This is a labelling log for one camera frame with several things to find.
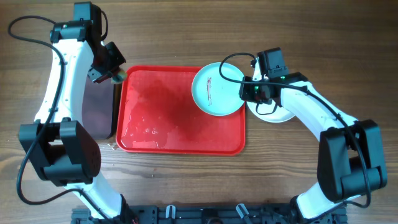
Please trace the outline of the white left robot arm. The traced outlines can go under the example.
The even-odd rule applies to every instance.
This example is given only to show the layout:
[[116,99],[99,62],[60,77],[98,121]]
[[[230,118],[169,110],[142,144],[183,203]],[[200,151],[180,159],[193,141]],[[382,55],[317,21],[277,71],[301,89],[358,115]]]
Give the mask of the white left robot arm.
[[19,142],[23,163],[31,163],[41,180],[74,193],[96,222],[131,223],[124,197],[101,173],[101,153],[82,124],[86,81],[121,83],[125,58],[106,42],[106,14],[92,2],[77,2],[73,19],[55,22],[47,46],[53,61],[44,100],[32,124],[23,124]]

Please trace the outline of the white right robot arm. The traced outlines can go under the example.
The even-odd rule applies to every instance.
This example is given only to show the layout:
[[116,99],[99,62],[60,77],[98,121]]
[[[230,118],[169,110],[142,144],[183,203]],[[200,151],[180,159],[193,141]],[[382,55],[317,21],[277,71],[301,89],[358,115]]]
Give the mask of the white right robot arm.
[[310,223],[348,204],[368,207],[372,192],[387,185],[379,126],[342,112],[304,75],[289,73],[280,48],[259,52],[251,66],[239,91],[249,109],[270,123],[297,117],[319,142],[317,182],[293,198],[290,220]]

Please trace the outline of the pale green plate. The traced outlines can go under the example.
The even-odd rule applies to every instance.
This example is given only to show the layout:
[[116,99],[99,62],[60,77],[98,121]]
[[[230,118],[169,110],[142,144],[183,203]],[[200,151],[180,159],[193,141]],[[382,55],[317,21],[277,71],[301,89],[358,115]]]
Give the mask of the pale green plate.
[[226,116],[242,107],[240,84],[224,79],[220,73],[220,62],[201,68],[192,81],[192,97],[195,104],[207,114]]

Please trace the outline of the white plate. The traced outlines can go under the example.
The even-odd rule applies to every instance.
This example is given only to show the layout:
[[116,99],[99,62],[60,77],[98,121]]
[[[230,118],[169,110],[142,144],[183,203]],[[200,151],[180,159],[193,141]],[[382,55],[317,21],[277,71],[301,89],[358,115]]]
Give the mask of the white plate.
[[274,101],[270,105],[247,101],[246,105],[257,118],[269,123],[283,123],[295,116],[285,108],[277,106]]

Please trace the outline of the green yellow sponge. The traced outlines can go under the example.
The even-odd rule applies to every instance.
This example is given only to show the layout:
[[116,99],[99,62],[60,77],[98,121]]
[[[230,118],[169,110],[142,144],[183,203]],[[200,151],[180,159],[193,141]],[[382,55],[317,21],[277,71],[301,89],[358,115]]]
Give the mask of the green yellow sponge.
[[114,76],[111,79],[111,83],[113,85],[121,84],[125,79],[127,78],[127,73],[123,70],[120,69],[117,73],[114,74]]

